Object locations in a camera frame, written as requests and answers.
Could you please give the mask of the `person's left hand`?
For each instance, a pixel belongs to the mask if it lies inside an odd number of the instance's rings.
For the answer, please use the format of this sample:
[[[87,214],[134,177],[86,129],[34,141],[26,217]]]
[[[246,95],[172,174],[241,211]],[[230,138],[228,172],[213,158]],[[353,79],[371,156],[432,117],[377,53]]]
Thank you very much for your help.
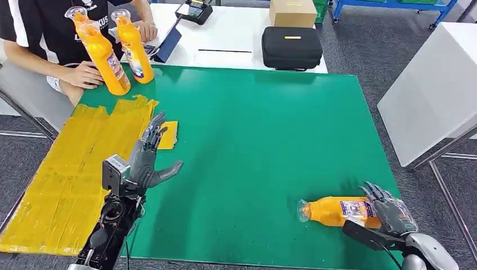
[[[144,43],[153,41],[158,34],[158,30],[153,22],[138,22],[138,30],[141,36],[141,40]]]

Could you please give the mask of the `person's right hand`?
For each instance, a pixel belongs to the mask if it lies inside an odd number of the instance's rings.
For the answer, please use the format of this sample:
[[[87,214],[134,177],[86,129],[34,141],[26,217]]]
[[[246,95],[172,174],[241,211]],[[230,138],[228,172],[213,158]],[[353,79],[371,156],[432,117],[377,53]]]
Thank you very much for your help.
[[[94,89],[104,84],[102,75],[91,61],[82,61],[77,67],[64,67],[59,78],[84,89]]]

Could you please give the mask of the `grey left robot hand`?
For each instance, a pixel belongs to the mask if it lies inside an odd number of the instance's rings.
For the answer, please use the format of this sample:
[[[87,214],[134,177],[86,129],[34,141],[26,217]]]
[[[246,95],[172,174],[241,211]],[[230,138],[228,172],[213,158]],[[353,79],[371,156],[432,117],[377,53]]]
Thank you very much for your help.
[[[183,162],[177,160],[168,168],[155,170],[158,145],[167,131],[167,127],[162,127],[165,123],[164,114],[162,111],[150,120],[129,158],[129,180],[145,189],[153,188],[174,177],[183,167]]]

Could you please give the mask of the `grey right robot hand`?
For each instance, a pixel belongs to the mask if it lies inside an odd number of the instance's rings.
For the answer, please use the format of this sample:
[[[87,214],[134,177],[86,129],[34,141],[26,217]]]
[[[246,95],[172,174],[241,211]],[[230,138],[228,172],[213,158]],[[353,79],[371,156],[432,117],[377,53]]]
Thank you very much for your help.
[[[364,181],[364,184],[365,187],[359,188],[365,193],[381,221],[381,228],[388,235],[397,237],[419,230],[411,212],[401,199],[369,181]]]

